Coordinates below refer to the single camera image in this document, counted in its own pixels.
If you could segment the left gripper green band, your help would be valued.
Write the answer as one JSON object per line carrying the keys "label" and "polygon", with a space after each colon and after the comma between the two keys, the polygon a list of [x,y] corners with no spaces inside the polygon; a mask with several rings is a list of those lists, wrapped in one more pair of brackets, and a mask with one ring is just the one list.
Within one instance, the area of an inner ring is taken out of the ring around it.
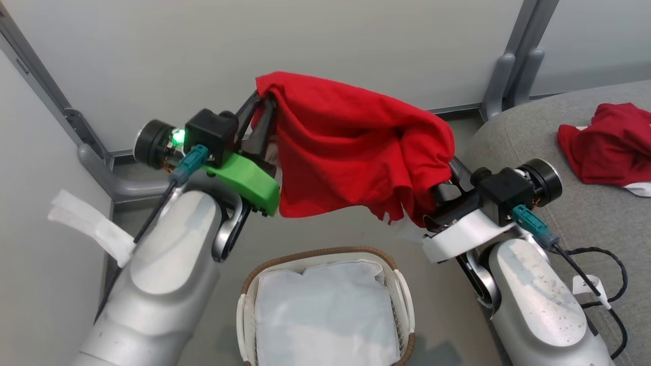
{"label": "left gripper green band", "polygon": [[[275,109],[275,100],[261,100],[258,92],[253,92],[238,109],[238,134],[246,134],[250,122],[252,125],[248,153],[267,153]],[[138,162],[167,171],[174,189],[204,170],[249,202],[254,210],[273,216],[280,202],[279,184],[256,162],[235,151],[236,128],[237,123],[230,120],[216,126],[193,122],[185,128],[175,128],[154,119],[138,132],[133,155]]]}

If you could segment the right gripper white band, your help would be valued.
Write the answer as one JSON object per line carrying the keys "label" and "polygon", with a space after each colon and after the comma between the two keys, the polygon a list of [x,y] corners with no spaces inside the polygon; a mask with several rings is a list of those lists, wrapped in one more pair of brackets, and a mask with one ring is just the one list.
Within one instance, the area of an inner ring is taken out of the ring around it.
{"label": "right gripper white band", "polygon": [[493,173],[474,172],[456,156],[450,162],[451,181],[430,188],[436,209],[425,216],[424,239],[431,262],[444,262],[483,246],[518,226],[540,247],[551,252],[559,238],[533,210],[562,195],[560,176],[542,159]]}

